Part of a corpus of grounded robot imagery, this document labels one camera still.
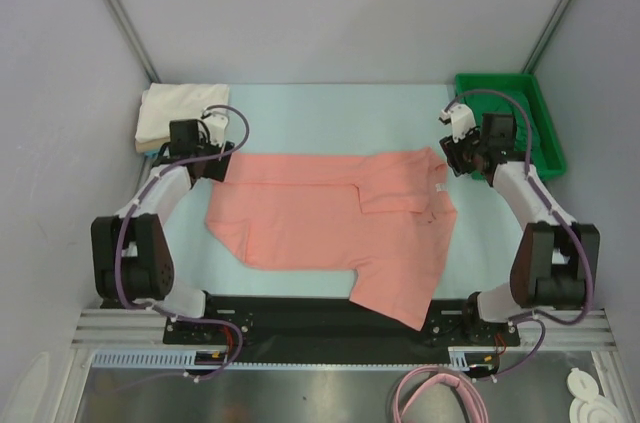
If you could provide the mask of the pink t shirt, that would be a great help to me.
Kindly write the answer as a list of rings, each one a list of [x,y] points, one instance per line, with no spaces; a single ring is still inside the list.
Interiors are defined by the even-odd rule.
[[[353,271],[351,302],[419,330],[457,211],[431,148],[372,156],[240,154],[213,186],[211,234],[268,271]]]

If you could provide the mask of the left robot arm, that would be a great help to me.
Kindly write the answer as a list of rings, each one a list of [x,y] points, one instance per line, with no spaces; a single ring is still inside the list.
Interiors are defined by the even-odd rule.
[[[202,343],[219,335],[221,319],[206,309],[203,290],[176,276],[164,225],[197,180],[224,180],[235,147],[226,140],[227,125],[219,112],[170,122],[169,140],[154,154],[144,186],[116,214],[91,224],[94,281],[103,303],[186,316],[187,332]]]

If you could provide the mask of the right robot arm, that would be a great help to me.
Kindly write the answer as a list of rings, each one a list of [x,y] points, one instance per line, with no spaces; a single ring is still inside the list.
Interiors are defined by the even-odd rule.
[[[546,319],[580,324],[594,297],[600,233],[566,212],[542,184],[530,156],[516,148],[513,116],[490,113],[476,122],[470,108],[455,104],[440,120],[450,135],[440,141],[457,176],[478,172],[508,204],[522,236],[506,283],[471,294],[462,309],[461,331],[484,344],[498,325]]]

